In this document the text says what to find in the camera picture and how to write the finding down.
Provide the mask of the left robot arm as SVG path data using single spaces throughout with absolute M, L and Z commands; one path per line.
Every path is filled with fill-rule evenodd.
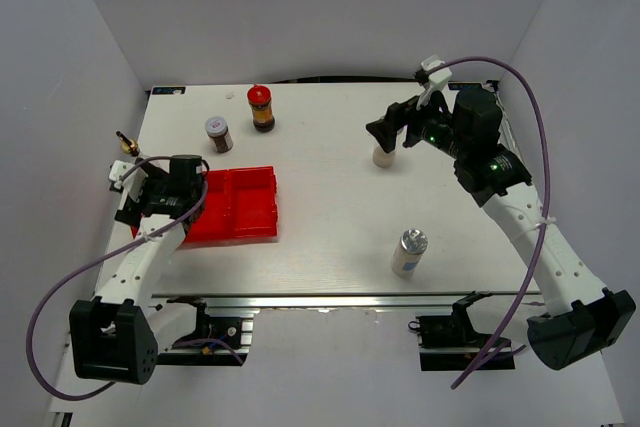
M 111 278 L 70 311 L 80 378 L 143 385 L 176 341 L 199 346 L 210 337 L 211 321 L 195 305 L 151 303 L 162 272 L 204 210 L 206 162 L 197 155 L 171 156 L 167 168 L 155 162 L 117 161 L 109 173 L 112 190 L 125 196 L 116 219 L 137 233 Z

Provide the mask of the clear glass oil bottle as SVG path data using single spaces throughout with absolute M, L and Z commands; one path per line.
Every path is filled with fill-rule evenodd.
M 138 142 L 135 139 L 126 136 L 120 130 L 116 131 L 116 137 L 118 138 L 118 140 L 120 142 L 120 146 L 121 146 L 122 151 L 127 156 L 129 156 L 131 158 L 134 158 L 134 159 L 139 159 L 139 158 L 143 157 L 143 154 L 141 152 L 140 146 L 139 146 Z

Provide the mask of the red-capped brown sauce bottle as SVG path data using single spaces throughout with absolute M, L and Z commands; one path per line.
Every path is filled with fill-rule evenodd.
M 254 84 L 247 92 L 248 104 L 252 112 L 252 122 L 258 132 L 270 132 L 275 127 L 272 111 L 272 94 L 268 87 Z

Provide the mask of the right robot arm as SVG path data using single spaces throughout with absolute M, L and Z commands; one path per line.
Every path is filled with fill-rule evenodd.
M 544 365 L 561 370 L 613 345 L 636 305 L 627 291 L 612 292 L 595 276 L 544 215 L 531 174 L 500 142 L 502 118 L 485 90 L 458 93 L 452 107 L 435 92 L 425 105 L 418 97 L 391 104 L 366 129 L 386 154 L 404 131 L 404 147 L 424 141 L 452 157 L 459 184 L 503 231 L 543 298 L 539 307 L 520 304 L 504 324 L 505 309 L 490 294 L 469 294 L 453 304 L 445 328 L 423 340 L 484 346 L 499 330 L 501 338 L 531 347 Z

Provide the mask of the small dark spice jar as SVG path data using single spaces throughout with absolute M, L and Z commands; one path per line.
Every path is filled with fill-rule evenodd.
M 233 148 L 229 126 L 223 117 L 214 116 L 207 119 L 205 132 L 217 153 L 227 153 Z

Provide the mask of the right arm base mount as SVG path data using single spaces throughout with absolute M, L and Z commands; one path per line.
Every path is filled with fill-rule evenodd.
M 463 372 L 501 322 L 513 297 L 487 291 L 416 305 L 408 321 L 417 337 L 420 370 Z

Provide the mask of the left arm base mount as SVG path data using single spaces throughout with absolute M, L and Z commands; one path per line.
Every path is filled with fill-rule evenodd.
M 157 341 L 158 365 L 241 366 L 255 313 L 213 298 L 156 299 L 145 316 Z

